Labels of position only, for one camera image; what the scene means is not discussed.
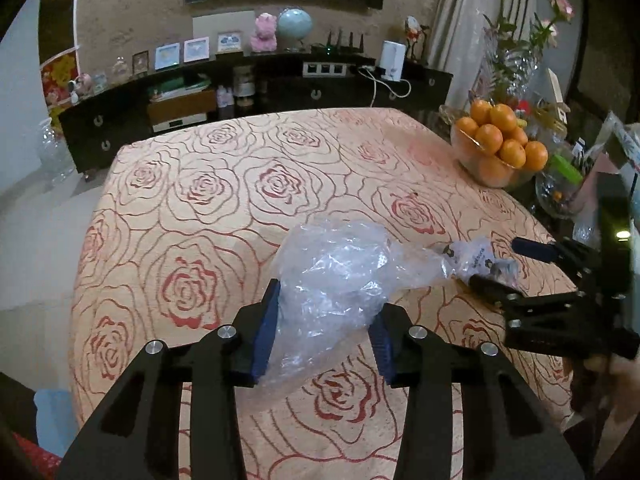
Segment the plastic bag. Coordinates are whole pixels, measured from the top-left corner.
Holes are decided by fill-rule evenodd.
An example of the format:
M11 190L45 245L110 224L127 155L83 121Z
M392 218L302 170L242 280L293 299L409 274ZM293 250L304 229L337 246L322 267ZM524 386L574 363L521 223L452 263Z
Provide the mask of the plastic bag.
M518 287L518 263L512 258L496 258L488 238L474 238L470 242L452 242L442 253L457 278L469 284L474 274L490 276L496 282Z
M323 219L289 231L271 275L281 286L276 337L258 385L237 392L241 411L266 409L344 358L396 290L429 286L451 268L381 225Z

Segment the table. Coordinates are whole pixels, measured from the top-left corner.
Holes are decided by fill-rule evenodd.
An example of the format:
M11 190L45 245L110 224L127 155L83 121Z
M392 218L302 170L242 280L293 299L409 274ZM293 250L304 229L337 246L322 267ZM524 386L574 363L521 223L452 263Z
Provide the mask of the table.
M475 184L451 146L385 108L268 114L187 128L124 146L86 234L70 336L72 390L87 419L146 341L169 346L231 322L262 296L287 233L320 216L370 219L430 246L514 236L551 240L513 198ZM516 257L529 295L571 290L554 266ZM500 344L502 318L459 282L392 298L412 320L464 346ZM570 414L558 358L502 348L559 424ZM368 340L265 412L239 417L246 468L258 479L392 478L407 391L377 373ZM452 478L462 477L454 391ZM180 474L188 467L185 386Z

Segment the yellow fruit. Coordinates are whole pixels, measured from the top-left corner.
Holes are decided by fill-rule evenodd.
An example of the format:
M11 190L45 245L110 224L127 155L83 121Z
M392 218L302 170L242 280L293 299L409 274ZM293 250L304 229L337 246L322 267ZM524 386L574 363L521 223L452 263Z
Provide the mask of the yellow fruit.
M489 115L491 116L492 124L500 128L503 133L510 132L518 126L516 114L507 105L495 105L491 108Z
M507 139L500 148L500 158L516 170L524 166L527 155L522 145L515 139Z
M513 171L509 166L501 163L496 156L484 156L478 161L478 179L489 187L506 186Z
M502 133L496 126L485 124L476 131L476 140L487 155L493 155L502 146Z
M465 132L469 137L473 138L476 136L478 124L471 117L460 117L456 121L456 126L458 127L458 129Z
M491 103L483 101L482 99L476 99L471 103L471 118L478 123L478 126L489 124L491 122L491 108Z
M525 155L527 157L524 163L525 170L540 171L546 166L546 162L549 159L549 153L542 142L532 140L525 148Z
M517 126L510 132L502 134L502 136L504 137L505 140L506 139L517 140L521 146L526 146L527 142L529 142L529 138L527 137L527 134L524 132L522 128L519 128Z

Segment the pink teddy bear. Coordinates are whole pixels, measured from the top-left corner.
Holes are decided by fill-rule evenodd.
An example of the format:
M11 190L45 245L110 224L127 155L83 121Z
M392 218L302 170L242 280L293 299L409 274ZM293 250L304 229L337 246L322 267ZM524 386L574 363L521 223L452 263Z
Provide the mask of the pink teddy bear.
M273 52L276 50L275 16L263 12L255 19L255 34L251 37L251 48L254 52Z

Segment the curtain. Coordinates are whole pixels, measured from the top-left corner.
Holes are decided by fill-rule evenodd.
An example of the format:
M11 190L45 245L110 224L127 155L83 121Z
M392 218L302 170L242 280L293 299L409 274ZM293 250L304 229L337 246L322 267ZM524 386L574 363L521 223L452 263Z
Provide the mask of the curtain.
M464 108L468 91L484 55L486 14L495 20L500 0L440 0L430 40L429 66L453 74L447 104ZM506 15L518 26L517 36L529 37L536 0L507 0Z

